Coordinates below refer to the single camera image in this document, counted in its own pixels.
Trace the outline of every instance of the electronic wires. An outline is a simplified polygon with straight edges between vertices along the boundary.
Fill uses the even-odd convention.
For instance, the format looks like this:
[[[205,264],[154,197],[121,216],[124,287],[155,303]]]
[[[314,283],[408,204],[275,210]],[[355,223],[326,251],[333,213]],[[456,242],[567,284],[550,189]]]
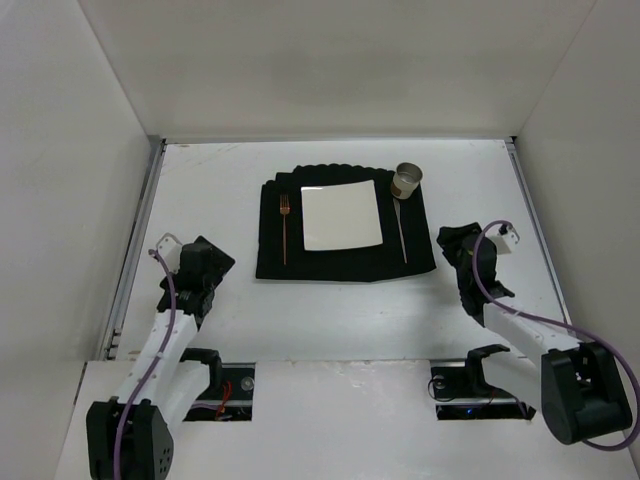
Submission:
[[[133,392],[131,392],[131,396],[127,400],[127,403],[125,404],[124,409],[122,410],[122,414],[120,415],[120,420],[118,421],[118,427],[116,428],[116,438],[113,444],[113,478],[114,480],[122,480],[122,474],[120,471],[120,461],[121,461],[120,454],[122,452],[122,437],[124,436],[124,429],[125,429],[125,424],[127,423],[127,417],[129,416],[129,411],[131,410],[131,407],[133,406],[133,402],[135,401],[136,397],[138,396],[138,394],[140,393],[144,385],[147,383],[147,381],[151,377],[151,374],[153,373],[153,370],[156,368],[156,365],[158,365],[158,362],[160,361],[162,354],[164,353],[165,349],[167,348],[167,345],[169,344],[169,340],[171,339],[171,333],[173,332],[173,327],[175,326],[175,323],[176,323],[176,310],[177,310],[176,287],[173,283],[173,277],[171,276],[171,271],[169,270],[167,263],[164,261],[164,259],[162,258],[162,256],[157,250],[149,250],[149,255],[151,255],[153,258],[155,258],[158,261],[158,263],[164,270],[164,274],[167,277],[167,282],[169,283],[169,295],[171,297],[171,313],[169,314],[169,325],[167,326],[167,332],[165,333],[164,338],[162,339],[162,343],[160,344],[158,353],[149,364],[149,368],[147,368],[147,371],[144,373],[144,375],[142,375],[142,378],[140,378],[140,380],[138,381],[138,385],[136,385],[136,388],[134,388]]]

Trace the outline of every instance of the white square plate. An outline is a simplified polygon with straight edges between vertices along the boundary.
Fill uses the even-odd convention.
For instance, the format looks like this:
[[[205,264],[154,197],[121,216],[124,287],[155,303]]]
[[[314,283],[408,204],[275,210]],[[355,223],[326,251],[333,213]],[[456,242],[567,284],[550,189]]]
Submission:
[[[373,180],[301,190],[305,250],[346,250],[382,243]]]

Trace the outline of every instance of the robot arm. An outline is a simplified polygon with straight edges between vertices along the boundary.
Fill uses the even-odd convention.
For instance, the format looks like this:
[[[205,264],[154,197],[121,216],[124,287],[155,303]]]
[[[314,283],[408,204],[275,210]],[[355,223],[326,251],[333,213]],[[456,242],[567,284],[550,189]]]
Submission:
[[[437,241],[456,269],[465,311],[518,351],[492,345],[469,352],[465,369],[472,388],[479,393],[499,388],[541,410],[551,433],[567,445],[629,428],[631,410],[611,352],[518,316],[511,300],[501,303],[515,314],[489,303],[471,267],[480,232],[478,224],[444,227]],[[513,231],[500,234],[497,243],[517,243]],[[513,297],[496,280],[497,255],[496,243],[483,239],[476,259],[479,278],[494,298]]]
[[[151,334],[131,372],[109,401],[94,402],[87,413],[89,466],[94,479],[166,478],[175,428],[202,392],[219,387],[218,353],[188,346],[211,310],[215,288],[235,261],[203,237],[181,245],[172,235],[165,235],[156,248],[170,271],[175,312],[165,277]]]

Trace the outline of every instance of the cable connector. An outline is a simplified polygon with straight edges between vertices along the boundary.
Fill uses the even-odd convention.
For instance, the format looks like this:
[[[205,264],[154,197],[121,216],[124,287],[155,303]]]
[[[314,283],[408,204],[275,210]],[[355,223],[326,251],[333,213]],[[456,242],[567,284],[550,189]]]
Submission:
[[[513,253],[520,243],[520,235],[516,229],[507,225],[500,227],[499,235],[493,235],[489,239],[495,244],[498,255]]]

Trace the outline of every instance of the silver knife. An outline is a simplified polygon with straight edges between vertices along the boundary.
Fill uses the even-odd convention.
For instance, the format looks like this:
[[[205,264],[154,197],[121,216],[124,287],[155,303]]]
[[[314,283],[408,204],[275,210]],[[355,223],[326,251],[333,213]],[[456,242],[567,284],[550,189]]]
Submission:
[[[407,250],[404,247],[404,235],[402,234],[402,223],[400,223],[400,202],[397,198],[393,199],[393,208],[396,209],[396,219],[398,220],[398,231],[400,232],[400,243],[402,244],[402,256],[404,263],[407,263]]]

